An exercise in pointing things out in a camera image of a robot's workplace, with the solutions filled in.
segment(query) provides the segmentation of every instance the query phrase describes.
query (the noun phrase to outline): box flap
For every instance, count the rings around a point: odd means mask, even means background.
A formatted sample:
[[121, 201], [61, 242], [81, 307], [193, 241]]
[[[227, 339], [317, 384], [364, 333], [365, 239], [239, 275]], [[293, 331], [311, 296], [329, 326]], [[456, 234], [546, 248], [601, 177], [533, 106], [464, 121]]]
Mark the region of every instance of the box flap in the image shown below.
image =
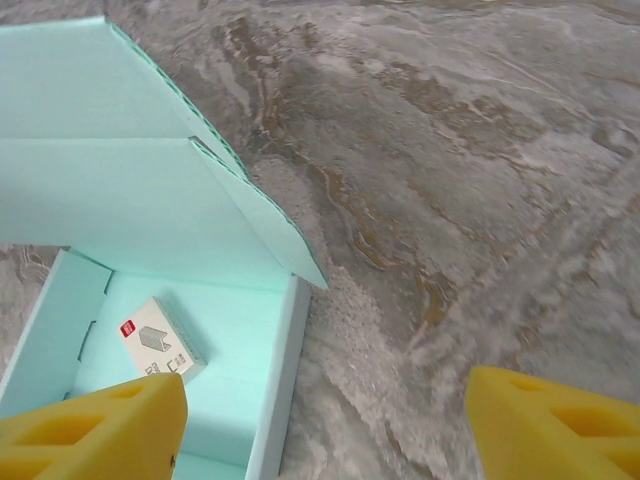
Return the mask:
[[0, 172], [0, 241], [144, 275], [268, 289], [284, 269], [326, 286], [295, 224], [189, 139], [4, 139]]
[[0, 138], [196, 136], [238, 156], [133, 41], [102, 17], [0, 28]]

